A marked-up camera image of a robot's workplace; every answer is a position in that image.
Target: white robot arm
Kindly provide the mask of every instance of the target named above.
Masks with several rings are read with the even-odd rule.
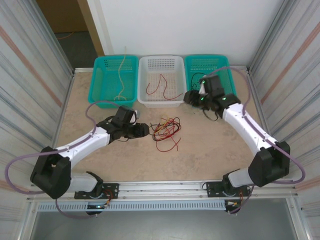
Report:
[[[275,150],[268,142],[277,145],[286,153],[290,153],[289,145],[286,142],[277,142],[276,139],[269,136],[245,111],[245,116],[263,137],[254,131],[243,117],[244,106],[235,95],[225,95],[218,76],[204,76],[201,81],[200,91],[188,91],[184,95],[184,101],[204,110],[215,111],[239,133],[254,155],[249,167],[225,174],[222,181],[216,184],[216,191],[232,195],[242,186],[262,187],[288,175],[289,158]],[[57,150],[67,149],[67,151],[40,156],[31,174],[31,182],[53,199],[61,197],[65,192],[78,191],[99,196],[103,185],[100,177],[92,172],[77,174],[71,173],[71,170],[87,155],[120,137],[134,139],[148,135],[148,125],[136,123],[136,121],[137,113],[121,106],[115,116],[99,122],[95,130],[74,142],[57,148]],[[52,151],[54,149],[46,147],[41,152]]]
[[[194,107],[216,112],[239,133],[254,156],[249,167],[225,174],[218,187],[232,195],[241,186],[263,187],[288,175],[290,159],[275,150],[268,142],[277,145],[288,154],[290,153],[289,145],[285,141],[277,142],[245,111],[246,118],[256,128],[254,130],[244,118],[244,106],[240,100],[233,94],[225,94],[217,75],[204,76],[200,82],[200,91],[188,91],[184,95],[184,101]]]
[[[99,196],[103,180],[92,172],[72,173],[74,166],[95,150],[121,137],[135,139],[148,134],[149,126],[145,123],[137,123],[137,113],[126,106],[121,106],[115,116],[99,122],[94,130],[56,149],[67,149],[66,151],[40,156],[30,180],[53,199],[61,197],[65,192],[78,191],[93,192]],[[48,146],[41,152],[51,151],[54,149]]]

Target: white basket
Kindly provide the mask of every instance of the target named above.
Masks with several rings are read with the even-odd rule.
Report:
[[[186,73],[184,60],[180,56],[159,55],[144,56],[139,61],[138,70],[138,101],[147,108],[174,108],[184,102],[184,95],[187,92]]]

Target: work surface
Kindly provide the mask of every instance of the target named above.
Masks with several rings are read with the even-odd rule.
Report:
[[[239,99],[244,103],[248,91],[241,76],[232,72]],[[65,145],[88,133],[92,122],[85,117],[92,73],[77,73],[62,123],[58,146]],[[174,138],[181,141],[169,152],[159,152],[152,136],[114,141],[83,159],[73,169],[83,173],[91,171],[104,181],[179,181],[218,180],[224,174],[248,167],[253,156],[244,140],[222,119],[208,120],[202,110],[181,104],[174,108],[146,108],[138,101],[133,108],[140,111],[139,123],[157,124],[160,117],[179,117],[181,131]],[[116,109],[93,106],[89,115],[97,122],[112,116]],[[247,111],[257,121],[253,100]],[[208,115],[215,119],[213,112]],[[159,142],[166,150],[174,145],[171,139]]]

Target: bundle of wires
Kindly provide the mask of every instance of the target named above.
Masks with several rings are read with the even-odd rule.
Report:
[[[161,118],[161,120],[165,121],[164,123],[158,123],[158,124],[151,124],[150,123],[150,128],[153,130],[153,133],[150,134],[152,135],[152,139],[155,141],[155,147],[159,152],[166,153],[171,151],[176,147],[176,150],[178,151],[178,143],[181,140],[181,137],[179,138],[178,141],[175,141],[173,136],[181,130],[181,124],[180,124],[180,118],[175,117],[175,118]],[[160,150],[158,147],[158,142],[161,142],[166,139],[172,139],[174,142],[173,147],[171,147],[168,150]]]

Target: corrugated metal wall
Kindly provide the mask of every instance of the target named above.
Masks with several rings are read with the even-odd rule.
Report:
[[[33,2],[0,1],[0,239],[17,234],[26,199],[10,192],[5,166],[52,144],[73,76]],[[30,186],[35,160],[10,169],[15,184]]]
[[[320,1],[287,1],[250,70],[270,134],[306,170],[296,188],[320,237]],[[301,175],[294,165],[291,175]]]

